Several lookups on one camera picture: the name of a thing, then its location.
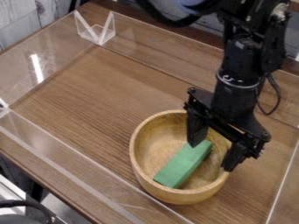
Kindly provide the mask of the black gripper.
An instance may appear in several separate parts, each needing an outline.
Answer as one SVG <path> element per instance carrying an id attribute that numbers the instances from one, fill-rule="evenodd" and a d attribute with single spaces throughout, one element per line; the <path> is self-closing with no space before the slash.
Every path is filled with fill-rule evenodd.
<path id="1" fill-rule="evenodd" d="M 255 117 L 255 107 L 260 106 L 259 96 L 271 75 L 253 80 L 236 79 L 227 74 L 216 74 L 215 92 L 205 93 L 196 87 L 187 90 L 187 141 L 196 147 L 212 128 L 231 141 L 231 148 L 220 167 L 232 172 L 245 158 L 259 158 L 271 134 Z"/>

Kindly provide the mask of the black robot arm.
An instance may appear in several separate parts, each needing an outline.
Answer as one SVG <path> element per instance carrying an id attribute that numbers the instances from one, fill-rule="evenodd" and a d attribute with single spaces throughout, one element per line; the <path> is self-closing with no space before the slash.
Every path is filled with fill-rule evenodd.
<path id="1" fill-rule="evenodd" d="M 257 158 L 271 135 L 255 118 L 265 83 L 279 88 L 272 72 L 285 58 L 285 28 L 291 0 L 177 0 L 188 16 L 172 20 L 151 0 L 136 0 L 160 23 L 172 27 L 191 25 L 203 16 L 216 14 L 223 23 L 224 56 L 211 94 L 188 89 L 187 141 L 197 146 L 208 130 L 216 130 L 231 148 L 220 167 L 232 172 L 247 158 Z"/>

